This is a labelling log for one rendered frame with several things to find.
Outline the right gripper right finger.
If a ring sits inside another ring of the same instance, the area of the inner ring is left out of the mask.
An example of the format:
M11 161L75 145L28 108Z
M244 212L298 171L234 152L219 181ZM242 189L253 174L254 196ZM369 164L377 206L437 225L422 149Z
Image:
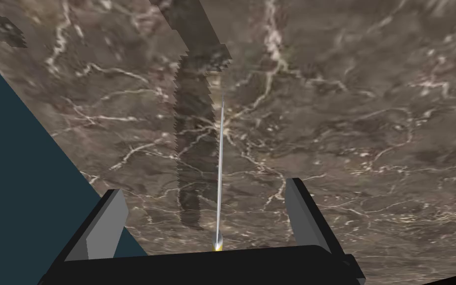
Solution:
M344 254L338 239L299 178L286 179L285 206L298 245L317 245L332 255Z

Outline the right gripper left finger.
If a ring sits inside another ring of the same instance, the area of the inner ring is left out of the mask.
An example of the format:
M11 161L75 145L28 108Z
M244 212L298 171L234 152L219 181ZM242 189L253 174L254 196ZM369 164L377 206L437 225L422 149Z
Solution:
M129 210L121 190L107 190L57 257L58 262L113 258Z

